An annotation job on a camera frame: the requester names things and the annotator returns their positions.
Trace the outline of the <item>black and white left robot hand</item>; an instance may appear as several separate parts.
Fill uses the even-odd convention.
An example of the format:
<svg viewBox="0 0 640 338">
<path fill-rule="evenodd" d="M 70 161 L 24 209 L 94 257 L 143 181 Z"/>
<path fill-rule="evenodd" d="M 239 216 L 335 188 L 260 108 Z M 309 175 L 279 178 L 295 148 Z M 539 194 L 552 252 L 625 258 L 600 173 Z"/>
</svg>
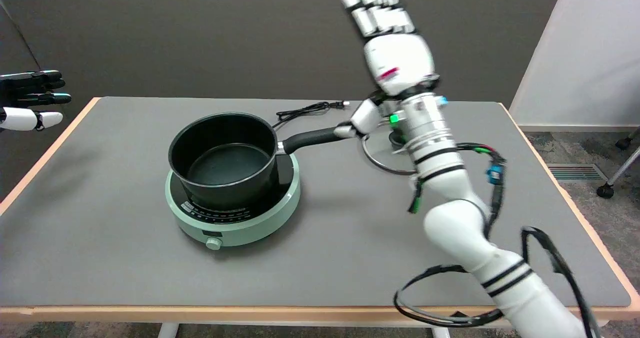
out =
<svg viewBox="0 0 640 338">
<path fill-rule="evenodd" d="M 64 105 L 71 95 L 57 93 L 66 85 L 57 70 L 28 71 L 0 76 L 1 130 L 42 131 L 53 127 L 64 118 L 61 112 L 37 111 L 33 107 Z"/>
</svg>

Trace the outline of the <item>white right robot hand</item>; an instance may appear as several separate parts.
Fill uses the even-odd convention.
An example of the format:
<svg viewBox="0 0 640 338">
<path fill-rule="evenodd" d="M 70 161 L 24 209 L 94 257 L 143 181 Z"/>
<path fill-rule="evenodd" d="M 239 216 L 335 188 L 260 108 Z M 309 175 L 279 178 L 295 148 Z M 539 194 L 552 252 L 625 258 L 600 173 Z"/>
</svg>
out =
<svg viewBox="0 0 640 338">
<path fill-rule="evenodd" d="M 434 58 L 400 0 L 340 0 L 363 42 L 366 66 L 377 93 L 362 101 L 333 133 L 363 137 L 382 119 L 386 99 L 404 98 L 436 78 Z"/>
</svg>

